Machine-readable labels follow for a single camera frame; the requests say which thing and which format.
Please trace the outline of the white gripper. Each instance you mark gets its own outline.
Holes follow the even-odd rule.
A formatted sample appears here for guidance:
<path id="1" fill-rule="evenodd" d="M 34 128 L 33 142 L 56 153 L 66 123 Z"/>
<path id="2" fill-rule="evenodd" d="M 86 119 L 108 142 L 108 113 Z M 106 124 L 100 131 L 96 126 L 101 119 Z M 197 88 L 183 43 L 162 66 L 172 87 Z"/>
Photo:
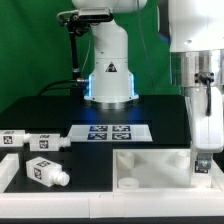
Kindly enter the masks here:
<path id="1" fill-rule="evenodd" d="M 222 94 L 211 88 L 211 115 L 206 115 L 207 88 L 189 88 L 185 97 L 191 148 L 198 153 L 220 153 L 224 147 Z"/>

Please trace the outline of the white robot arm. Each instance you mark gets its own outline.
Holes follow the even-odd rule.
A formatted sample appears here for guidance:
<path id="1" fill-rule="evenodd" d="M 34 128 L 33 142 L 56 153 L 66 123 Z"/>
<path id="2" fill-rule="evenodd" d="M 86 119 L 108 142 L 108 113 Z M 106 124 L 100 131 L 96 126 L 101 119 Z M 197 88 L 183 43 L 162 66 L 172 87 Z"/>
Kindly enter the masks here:
<path id="1" fill-rule="evenodd" d="M 136 99 L 128 70 L 128 36 L 109 16 L 132 12 L 147 0 L 72 0 L 77 19 L 94 35 L 95 68 L 86 100 L 118 104 Z M 224 148 L 224 0 L 161 0 L 159 22 L 170 36 L 171 80 L 190 109 L 192 149 L 215 153 Z"/>

